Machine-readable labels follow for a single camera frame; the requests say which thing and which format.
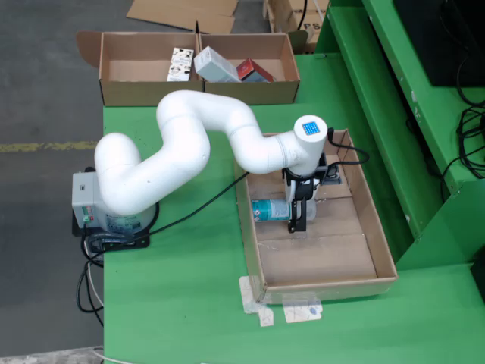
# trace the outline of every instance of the product package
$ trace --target product package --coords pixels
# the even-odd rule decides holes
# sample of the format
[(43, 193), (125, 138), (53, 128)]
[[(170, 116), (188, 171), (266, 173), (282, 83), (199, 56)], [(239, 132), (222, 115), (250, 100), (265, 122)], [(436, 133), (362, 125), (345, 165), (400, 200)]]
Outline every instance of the product package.
[(211, 47), (205, 47), (195, 58), (199, 76), (209, 82), (241, 82), (236, 67)]
[(247, 58), (242, 64), (237, 66), (237, 73), (242, 82), (274, 82), (273, 76), (263, 67)]
[(193, 49), (174, 48), (167, 81), (188, 81), (192, 68)]

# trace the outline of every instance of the gray floor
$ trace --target gray floor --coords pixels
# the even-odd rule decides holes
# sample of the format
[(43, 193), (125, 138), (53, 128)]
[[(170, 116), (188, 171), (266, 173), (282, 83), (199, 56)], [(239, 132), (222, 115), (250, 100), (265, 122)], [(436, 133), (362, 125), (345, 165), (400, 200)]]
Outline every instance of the gray floor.
[[(241, 0), (234, 33), (269, 31), (261, 1)], [(76, 32), (182, 31), (125, 18), (131, 2), (0, 0), (0, 146), (102, 136), (97, 73)], [(0, 149), (0, 357), (101, 345), (74, 301), (83, 257), (70, 235), (71, 176), (93, 150), (25, 148)]]

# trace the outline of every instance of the black cable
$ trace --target black cable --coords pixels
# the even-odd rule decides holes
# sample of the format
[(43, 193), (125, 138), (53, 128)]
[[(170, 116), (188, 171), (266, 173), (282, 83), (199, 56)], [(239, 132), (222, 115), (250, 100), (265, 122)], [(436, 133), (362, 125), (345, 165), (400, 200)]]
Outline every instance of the black cable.
[(456, 89), (458, 91), (458, 94), (460, 95), (460, 97), (462, 98), (462, 100), (464, 102), (466, 102), (470, 106), (476, 106), (476, 107), (479, 108), (479, 107), (481, 107), (485, 104), (485, 100), (483, 100), (482, 102), (472, 102), (467, 96), (465, 96), (465, 94), (463, 93), (463, 90), (462, 90), (462, 86), (460, 85), (460, 73), (462, 72), (463, 64), (465, 64), (467, 62), (467, 60), (468, 60), (468, 56), (463, 58), (463, 61), (458, 66), (458, 70), (456, 72)]
[(84, 278), (85, 278), (85, 282), (86, 282), (86, 292), (88, 293), (88, 301), (89, 301), (89, 304), (91, 306), (91, 309), (92, 311), (94, 312), (96, 318), (98, 319), (99, 323), (101, 324), (102, 327), (104, 327), (105, 325), (103, 324), (103, 321), (101, 320), (101, 317), (99, 317), (99, 314), (98, 314), (98, 311), (101, 311), (100, 309), (96, 309), (94, 307), (94, 303), (92, 302), (92, 297), (91, 297), (91, 288), (89, 287), (89, 279), (85, 273), (84, 275)]
[[(482, 149), (485, 149), (485, 145), (471, 152), (467, 152), (465, 148), (465, 141), (466, 139), (477, 137), (479, 135), (485, 136), (485, 100), (482, 102), (473, 102), (471, 101), (463, 92), (462, 85), (460, 84), (460, 75), (462, 73), (462, 68), (465, 63), (469, 59), (469, 48), (463, 44), (458, 37), (456, 37), (452, 32), (449, 31), (448, 27), (445, 25), (443, 19), (444, 13), (444, 6), (446, 2), (441, 4), (440, 8), (440, 21), (441, 26), (448, 34), (449, 38), (462, 50), (466, 52), (466, 56), (463, 58), (462, 62), (458, 66), (458, 70), (456, 71), (456, 90), (460, 97), (462, 98), (463, 102), (468, 104), (469, 107), (462, 111), (460, 116), (460, 121), (458, 123), (458, 127), (456, 128), (456, 134), (458, 136), (458, 157), (454, 158), (445, 168), (443, 173), (441, 174), (440, 178), (440, 193), (441, 199), (445, 202), (445, 196), (443, 192), (443, 187), (445, 185), (445, 176), (448, 170), (451, 168), (453, 163), (456, 161), (460, 161), (462, 165), (464, 165), (476, 178), (483, 179), (485, 176), (481, 174), (481, 172), (485, 172), (485, 164), (474, 162), (469, 157), (476, 152), (479, 152)], [(478, 126), (472, 127), (468, 130), (465, 130), (465, 126), (472, 122), (473, 120), (480, 117), (480, 123)]]
[[(85, 246), (85, 241), (86, 240), (86, 226), (84, 226), (84, 229), (83, 229), (83, 232), (81, 234), (81, 252), (83, 252), (83, 255), (86, 259), (89, 259), (89, 255), (86, 251), (86, 246)], [(102, 263), (98, 263), (98, 262), (93, 262), (94, 265), (98, 266), (99, 268), (103, 268), (103, 264)]]
[(308, 0), (305, 0), (305, 4), (303, 5), (302, 19), (300, 20), (300, 24), (298, 24), (298, 28), (296, 28), (296, 30), (300, 30), (302, 28), (303, 20), (305, 19), (305, 15), (306, 15), (307, 6), (308, 6)]
[(76, 304), (77, 304), (77, 308), (81, 311), (81, 312), (84, 312), (84, 313), (94, 313), (94, 312), (98, 312), (98, 311), (101, 311), (103, 309), (103, 307), (99, 307), (99, 308), (95, 308), (93, 307), (92, 309), (85, 309), (82, 305), (81, 305), (81, 299), (80, 299), (80, 293), (81, 293), (81, 285), (83, 284), (83, 280), (86, 279), (86, 281), (88, 281), (89, 279), (87, 278), (87, 272), (86, 270), (83, 271), (83, 273), (81, 274), (81, 276), (79, 277), (79, 280), (77, 282), (77, 288), (76, 288)]
[(81, 285), (83, 283), (83, 279), (86, 279), (86, 282), (88, 281), (88, 278), (87, 278), (87, 270), (88, 270), (89, 265), (94, 262), (94, 259), (96, 259), (99, 256), (105, 254), (106, 252), (109, 252), (110, 250), (116, 248), (117, 246), (131, 244), (131, 243), (133, 243), (134, 241), (136, 241), (138, 239), (145, 239), (145, 238), (150, 237), (150, 236), (152, 236), (154, 234), (161, 233), (162, 231), (167, 230), (168, 228), (171, 228), (172, 226), (177, 225), (180, 222), (184, 222), (185, 220), (191, 218), (192, 216), (194, 216), (195, 214), (197, 214), (198, 212), (200, 212), (201, 210), (205, 209), (207, 206), (209, 206), (210, 204), (212, 204), (216, 199), (218, 199), (219, 197), (221, 197), (222, 195), (224, 195), (228, 190), (230, 190), (232, 187), (234, 187), (238, 182), (240, 182), (241, 180), (243, 180), (244, 178), (246, 178), (246, 176), (248, 174), (249, 174), (249, 172), (245, 172), (241, 177), (237, 178), (229, 186), (227, 186), (222, 191), (220, 191), (216, 196), (212, 197), (209, 201), (207, 201), (206, 203), (204, 203), (202, 206), (200, 206), (198, 209), (196, 209), (195, 211), (191, 212), (187, 216), (184, 216), (183, 218), (179, 218), (178, 220), (176, 220), (174, 222), (171, 222), (170, 224), (167, 224), (167, 225), (165, 225), (163, 227), (160, 227), (159, 229), (154, 230), (154, 231), (152, 231), (152, 232), (150, 232), (148, 234), (145, 234), (145, 235), (143, 235), (141, 237), (137, 237), (135, 239), (128, 240), (126, 242), (117, 244), (116, 246), (107, 246), (106, 249), (103, 252), (96, 253), (95, 255), (89, 257), (87, 259), (86, 263), (84, 263), (83, 272), (81, 273), (81, 276), (80, 276), (80, 278), (79, 278), (79, 280), (77, 282), (77, 288), (76, 288), (76, 304), (77, 304), (77, 308), (80, 311), (82, 311), (82, 312), (95, 313), (96, 314), (96, 317), (98, 318), (98, 320), (100, 321), (100, 323), (102, 323), (101, 319), (97, 315), (97, 312), (100, 311), (101, 309), (103, 309), (103, 307), (95, 308), (94, 305), (92, 304), (92, 301), (90, 299), (89, 283), (88, 283), (88, 298), (89, 298), (90, 303), (92, 304), (91, 305), (92, 306), (92, 309), (91, 310), (84, 309), (81, 306), (81, 302), (80, 302)]
[(333, 132), (334, 132), (334, 129), (332, 127), (329, 127), (328, 128), (328, 131), (327, 131), (327, 140), (328, 142), (333, 145), (333, 146), (337, 146), (339, 148), (345, 148), (345, 149), (350, 149), (350, 150), (354, 150), (358, 153), (361, 153), (362, 155), (364, 155), (365, 159), (362, 160), (362, 161), (355, 161), (355, 162), (334, 162), (332, 164), (330, 164), (328, 166), (328, 171), (330, 171), (333, 167), (337, 166), (337, 165), (362, 165), (364, 164), (365, 162), (368, 162), (369, 159), (371, 159), (371, 156), (369, 155), (369, 153), (367, 153), (366, 151), (364, 151), (363, 149), (360, 149), (360, 148), (356, 148), (354, 146), (344, 146), (343, 144), (339, 144), (339, 143), (335, 143), (333, 141)]

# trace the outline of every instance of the cardboard tray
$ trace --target cardboard tray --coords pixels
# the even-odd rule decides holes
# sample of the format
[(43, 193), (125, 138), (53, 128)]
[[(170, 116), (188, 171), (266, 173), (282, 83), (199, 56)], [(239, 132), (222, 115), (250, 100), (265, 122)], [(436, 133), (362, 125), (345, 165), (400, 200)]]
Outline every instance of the cardboard tray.
[[(353, 145), (346, 130), (334, 140)], [(358, 161), (325, 144), (329, 163)], [(236, 176), (244, 171), (236, 164)], [(254, 298), (261, 303), (339, 300), (387, 291), (397, 279), (379, 215), (360, 165), (341, 165), (341, 185), (322, 186), (317, 217), (290, 234), (286, 221), (253, 221), (253, 199), (284, 198), (281, 172), (250, 174), (236, 185), (242, 239)]]
[(200, 49), (210, 46), (235, 66), (252, 58), (276, 82), (211, 83), (205, 91), (230, 96), (249, 105), (289, 104), (295, 101), (300, 76), (289, 37), (286, 34), (199, 34)]

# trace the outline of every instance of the white cable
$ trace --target white cable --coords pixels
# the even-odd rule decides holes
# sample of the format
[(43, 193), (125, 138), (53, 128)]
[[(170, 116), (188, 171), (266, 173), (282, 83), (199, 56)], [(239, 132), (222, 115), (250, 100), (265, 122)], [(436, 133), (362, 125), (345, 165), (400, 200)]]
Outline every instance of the white cable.
[(320, 15), (320, 19), (322, 21), (322, 23), (324, 22), (324, 15), (323, 15), (323, 12), (322, 10), (320, 9), (320, 6), (318, 5), (318, 2), (317, 0), (313, 0), (315, 6), (317, 7), (317, 11), (318, 11), (318, 14)]
[(97, 353), (96, 352), (97, 350), (103, 350), (103, 347), (95, 347), (95, 348), (92, 349), (92, 353), (94, 355), (96, 355), (99, 359), (103, 359), (103, 360), (106, 360), (108, 362), (116, 362), (117, 364), (134, 364), (132, 362), (122, 362), (121, 360), (107, 358), (106, 356), (104, 356), (104, 355), (102, 355), (100, 353)]
[[(86, 240), (84, 240), (84, 249), (86, 251), (86, 254), (89, 256), (89, 251), (88, 251), (88, 246), (86, 245)], [(91, 287), (92, 287), (92, 291), (94, 292), (94, 295), (98, 299), (99, 303), (101, 303), (101, 306), (104, 307), (105, 305), (104, 305), (103, 301), (101, 301), (101, 298), (99, 297), (98, 292), (96, 292), (96, 287), (94, 287), (94, 283), (92, 282), (91, 264), (88, 264), (88, 278), (89, 278), (89, 282), (90, 282)]]

